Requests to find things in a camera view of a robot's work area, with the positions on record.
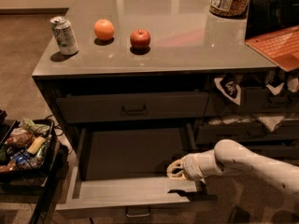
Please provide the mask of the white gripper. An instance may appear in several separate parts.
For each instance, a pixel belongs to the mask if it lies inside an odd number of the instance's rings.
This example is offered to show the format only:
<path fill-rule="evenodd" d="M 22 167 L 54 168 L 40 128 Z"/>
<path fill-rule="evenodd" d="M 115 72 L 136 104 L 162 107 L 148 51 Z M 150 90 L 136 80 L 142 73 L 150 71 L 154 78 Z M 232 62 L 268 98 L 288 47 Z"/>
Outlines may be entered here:
<path fill-rule="evenodd" d="M 211 175 L 220 175 L 221 168 L 217 165 L 213 150 L 202 153 L 188 154 L 182 160 L 176 160 L 167 167 L 167 176 L 174 180 L 202 180 Z"/>

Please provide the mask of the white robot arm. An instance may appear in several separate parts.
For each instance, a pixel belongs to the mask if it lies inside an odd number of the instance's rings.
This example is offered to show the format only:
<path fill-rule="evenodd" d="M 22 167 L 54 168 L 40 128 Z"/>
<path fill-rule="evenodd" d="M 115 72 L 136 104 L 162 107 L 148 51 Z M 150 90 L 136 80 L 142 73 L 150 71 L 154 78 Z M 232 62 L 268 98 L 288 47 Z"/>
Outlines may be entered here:
<path fill-rule="evenodd" d="M 166 173 L 169 178 L 190 181 L 213 175 L 249 173 L 299 199 L 298 166 L 259 155 L 230 139 L 220 140 L 209 151 L 191 153 L 173 161 Z"/>

